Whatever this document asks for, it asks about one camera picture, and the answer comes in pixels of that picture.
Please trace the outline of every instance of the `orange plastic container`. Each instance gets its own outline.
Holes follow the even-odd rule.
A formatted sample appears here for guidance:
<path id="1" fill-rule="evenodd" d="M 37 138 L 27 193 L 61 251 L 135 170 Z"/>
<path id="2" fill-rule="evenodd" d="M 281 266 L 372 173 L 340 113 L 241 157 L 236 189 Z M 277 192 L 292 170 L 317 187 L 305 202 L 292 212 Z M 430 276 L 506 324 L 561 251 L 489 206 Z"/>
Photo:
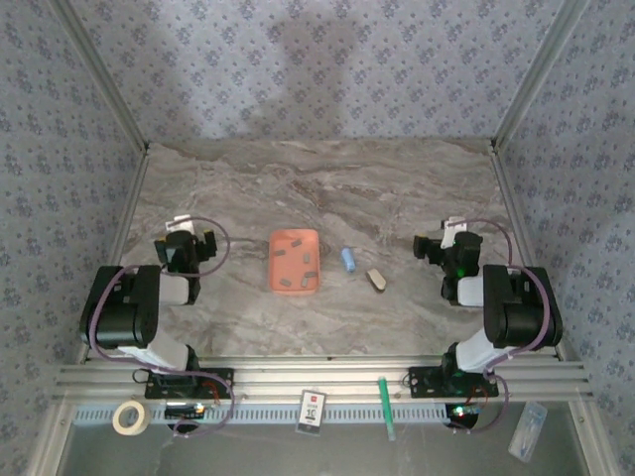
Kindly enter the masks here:
<path id="1" fill-rule="evenodd" d="M 319 239 L 315 230 L 276 230 L 271 234 L 269 287 L 274 293 L 293 296 L 312 295 L 318 290 Z"/>

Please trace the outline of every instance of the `green marker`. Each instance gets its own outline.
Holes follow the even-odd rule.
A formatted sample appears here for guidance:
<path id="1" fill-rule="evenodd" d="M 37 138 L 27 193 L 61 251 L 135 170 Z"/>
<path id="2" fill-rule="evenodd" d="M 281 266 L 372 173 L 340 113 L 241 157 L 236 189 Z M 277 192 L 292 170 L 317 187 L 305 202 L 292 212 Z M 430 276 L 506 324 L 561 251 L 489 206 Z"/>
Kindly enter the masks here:
<path id="1" fill-rule="evenodd" d="M 381 405 L 384 408 L 384 420 L 386 421 L 386 429 L 388 429 L 388 441 L 395 441 L 395 424 L 393 423 L 393 409 L 390 407 L 390 396 L 388 395 L 388 384 L 385 377 L 380 377 L 379 394 L 381 395 Z"/>

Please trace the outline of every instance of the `gray marble tabletop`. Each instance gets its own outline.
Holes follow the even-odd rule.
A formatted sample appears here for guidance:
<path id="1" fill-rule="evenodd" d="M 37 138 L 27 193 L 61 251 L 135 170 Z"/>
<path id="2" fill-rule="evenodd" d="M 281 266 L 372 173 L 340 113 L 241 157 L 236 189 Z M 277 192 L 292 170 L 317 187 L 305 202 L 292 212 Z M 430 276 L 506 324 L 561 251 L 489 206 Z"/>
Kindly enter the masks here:
<path id="1" fill-rule="evenodd" d="M 153 240 L 185 213 L 231 235 L 229 260 L 201 281 L 195 305 L 161 309 L 161 325 L 202 355 L 442 353 L 482 325 L 482 312 L 441 298 L 443 273 L 414 258 L 413 236 L 441 237 L 452 215 L 510 228 L 485 141 L 153 144 L 123 263 L 158 263 Z M 317 230 L 315 295 L 269 290 L 268 238 L 280 228 Z M 470 230 L 484 238 L 481 266 L 505 262 L 494 227 Z M 354 274 L 340 262 L 343 246 L 353 249 Z M 386 278 L 384 294 L 367 282 L 370 268 Z"/>

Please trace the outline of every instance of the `roll of tape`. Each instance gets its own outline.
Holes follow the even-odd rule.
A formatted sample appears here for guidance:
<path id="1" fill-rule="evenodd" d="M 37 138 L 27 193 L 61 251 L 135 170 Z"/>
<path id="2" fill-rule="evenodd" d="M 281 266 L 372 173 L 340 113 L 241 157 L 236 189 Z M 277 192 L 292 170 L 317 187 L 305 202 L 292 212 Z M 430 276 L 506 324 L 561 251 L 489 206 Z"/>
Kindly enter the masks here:
<path id="1" fill-rule="evenodd" d="M 128 424 L 126 419 L 129 417 L 131 411 L 137 412 L 137 419 L 133 423 Z M 124 402 L 115 410 L 115 415 L 112 417 L 112 427 L 115 428 L 115 431 L 119 434 L 134 436 L 142 433 L 148 427 L 150 418 L 150 412 L 148 412 L 143 405 L 134 400 L 130 400 Z"/>

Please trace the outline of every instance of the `small blue cylinder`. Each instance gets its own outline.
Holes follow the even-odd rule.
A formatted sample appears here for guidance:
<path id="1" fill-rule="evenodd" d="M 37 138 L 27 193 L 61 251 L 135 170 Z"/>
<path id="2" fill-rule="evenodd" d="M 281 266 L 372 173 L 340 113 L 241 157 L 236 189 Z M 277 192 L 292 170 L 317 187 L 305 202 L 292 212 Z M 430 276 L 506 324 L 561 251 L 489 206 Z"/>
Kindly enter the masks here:
<path id="1" fill-rule="evenodd" d="M 350 248 L 342 248 L 341 262 L 348 273 L 355 271 L 355 259 L 353 258 L 353 250 Z"/>

